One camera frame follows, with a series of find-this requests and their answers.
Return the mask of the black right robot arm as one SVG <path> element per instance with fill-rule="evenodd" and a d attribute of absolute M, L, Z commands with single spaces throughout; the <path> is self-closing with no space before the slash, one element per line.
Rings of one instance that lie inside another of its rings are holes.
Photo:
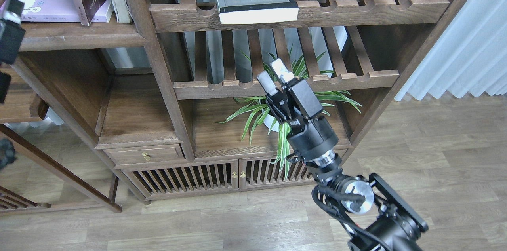
<path fill-rule="evenodd" d="M 281 88 L 266 71 L 257 80 L 274 117 L 290 125 L 287 140 L 294 152 L 286 159 L 304 163 L 317 183 L 312 199 L 350 235 L 350 250 L 420 251 L 416 241 L 429 229 L 426 221 L 380 175 L 345 175 L 333 152 L 338 137 L 320 115 L 323 107 L 307 81 L 296 78 L 281 59 L 269 67 Z"/>

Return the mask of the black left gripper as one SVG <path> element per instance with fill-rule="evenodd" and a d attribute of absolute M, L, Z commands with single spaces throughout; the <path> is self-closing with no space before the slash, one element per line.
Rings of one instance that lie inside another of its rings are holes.
<path fill-rule="evenodd" d="M 12 65 L 18 55 L 25 35 L 21 27 L 24 3 L 6 0 L 0 22 L 0 61 Z M 11 75 L 0 72 L 0 103 L 4 104 L 11 84 Z"/>

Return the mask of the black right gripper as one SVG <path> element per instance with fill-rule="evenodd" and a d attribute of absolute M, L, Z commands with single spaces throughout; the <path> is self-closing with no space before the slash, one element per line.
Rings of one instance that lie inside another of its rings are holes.
<path fill-rule="evenodd" d="M 295 154 L 305 163 L 330 163 L 335 156 L 332 148 L 338 137 L 328 120 L 319 114 L 324 110 L 305 80 L 295 79 L 281 58 L 270 63 L 270 68 L 282 84 L 281 90 L 268 72 L 257 75 L 257 81 L 266 92 L 266 102 L 280 124 L 287 123 L 287 140 Z"/>

